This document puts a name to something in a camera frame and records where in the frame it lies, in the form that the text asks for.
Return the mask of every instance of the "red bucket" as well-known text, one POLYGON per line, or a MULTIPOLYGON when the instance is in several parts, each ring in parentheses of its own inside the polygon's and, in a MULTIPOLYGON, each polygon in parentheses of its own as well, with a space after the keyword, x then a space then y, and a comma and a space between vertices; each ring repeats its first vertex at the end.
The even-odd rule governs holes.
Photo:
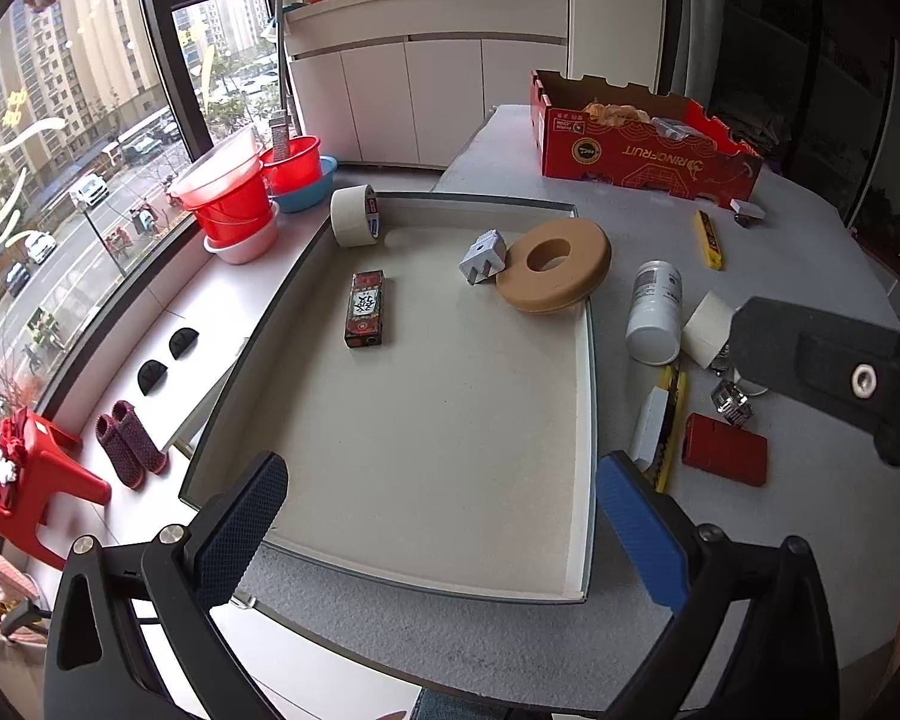
POLYGON ((252 125, 245 127, 190 165, 167 190, 180 198, 218 245, 238 244, 271 217, 261 176, 261 150, 252 125))
POLYGON ((272 148, 261 155, 264 180, 275 196, 310 186, 323 175, 320 169, 320 138, 316 135, 300 135, 290 138, 287 146, 290 148, 290 156, 279 162, 274 162, 272 148))

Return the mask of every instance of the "white door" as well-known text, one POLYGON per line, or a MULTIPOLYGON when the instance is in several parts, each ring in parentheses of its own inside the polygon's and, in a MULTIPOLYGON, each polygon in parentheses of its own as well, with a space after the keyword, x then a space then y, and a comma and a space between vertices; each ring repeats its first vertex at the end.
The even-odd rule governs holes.
POLYGON ((420 164, 447 167, 484 122, 479 40, 406 44, 420 164))
POLYGON ((530 73, 567 72, 567 48, 523 40, 484 40, 484 108, 529 105, 530 73))
POLYGON ((341 52, 364 162, 419 164, 403 46, 389 43, 341 52))
POLYGON ((320 153, 360 162, 340 55, 327 53, 290 62, 290 83, 303 132, 320 138, 320 153))

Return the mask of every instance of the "metal screw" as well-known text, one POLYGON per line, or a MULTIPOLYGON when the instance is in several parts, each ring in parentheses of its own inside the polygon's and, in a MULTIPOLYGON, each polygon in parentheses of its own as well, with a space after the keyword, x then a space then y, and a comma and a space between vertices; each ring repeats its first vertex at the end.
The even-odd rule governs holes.
POLYGON ((183 538, 182 525, 168 525, 160 531, 161 544, 175 544, 180 541, 181 538, 183 538))
POLYGON ((794 555, 806 555, 810 551, 810 545, 799 536, 790 536, 787 539, 787 549, 794 555))
POLYGON ((77 555, 84 555, 93 549, 93 536, 81 536, 74 541, 74 552, 77 555))
POLYGON ((876 391, 876 371, 873 365, 867 365, 862 362, 853 369, 853 375, 850 376, 850 386, 853 394, 859 398, 869 398, 876 391))
POLYGON ((700 538, 707 543, 723 541, 727 537, 727 535, 716 525, 701 525, 697 528, 697 533, 699 533, 700 538))

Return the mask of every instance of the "tan foam donut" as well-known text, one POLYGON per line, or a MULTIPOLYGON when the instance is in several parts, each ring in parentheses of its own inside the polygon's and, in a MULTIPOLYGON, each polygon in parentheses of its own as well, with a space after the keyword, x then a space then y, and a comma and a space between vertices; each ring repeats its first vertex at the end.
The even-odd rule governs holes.
POLYGON ((610 241, 588 218, 560 218, 535 227, 506 252, 497 289, 507 303, 531 314, 557 311, 586 298, 610 270, 610 241), (557 257, 561 263, 543 268, 557 257))

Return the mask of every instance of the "white tray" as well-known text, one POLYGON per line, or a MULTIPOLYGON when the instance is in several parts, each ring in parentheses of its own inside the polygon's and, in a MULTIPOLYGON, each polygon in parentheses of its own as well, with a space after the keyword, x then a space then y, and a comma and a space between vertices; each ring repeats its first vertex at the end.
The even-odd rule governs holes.
POLYGON ((573 206, 381 193, 383 233, 342 250, 329 225, 269 305, 203 431, 199 506, 257 452, 290 491, 266 536, 293 555, 429 591, 586 598, 595 388, 589 304, 531 316, 457 264, 573 206), (350 281, 382 269, 383 345, 349 349, 350 281))

